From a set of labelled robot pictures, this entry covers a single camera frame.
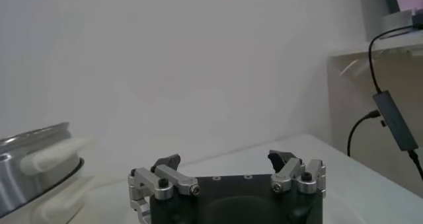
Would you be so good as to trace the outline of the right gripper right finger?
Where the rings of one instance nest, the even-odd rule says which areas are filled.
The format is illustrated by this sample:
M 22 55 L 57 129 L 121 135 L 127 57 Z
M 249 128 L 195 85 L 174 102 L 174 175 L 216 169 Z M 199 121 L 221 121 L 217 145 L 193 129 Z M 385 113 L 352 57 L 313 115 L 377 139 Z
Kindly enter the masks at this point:
M 273 192 L 280 194 L 295 188 L 301 194 L 325 195 L 327 166 L 320 159 L 312 159 L 308 165 L 290 152 L 270 150 L 268 158 L 275 173 L 270 177 Z

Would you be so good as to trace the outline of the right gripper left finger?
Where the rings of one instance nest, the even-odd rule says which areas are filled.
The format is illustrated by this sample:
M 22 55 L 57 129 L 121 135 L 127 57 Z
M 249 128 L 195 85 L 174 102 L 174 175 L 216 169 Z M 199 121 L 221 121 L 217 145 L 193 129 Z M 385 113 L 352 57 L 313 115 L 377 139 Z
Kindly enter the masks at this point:
M 175 194 L 200 195 L 198 179 L 178 171 L 180 155 L 158 159 L 151 168 L 134 168 L 128 175 L 130 207 L 137 212 L 141 224 L 151 223 L 151 211 L 146 198 L 170 200 Z

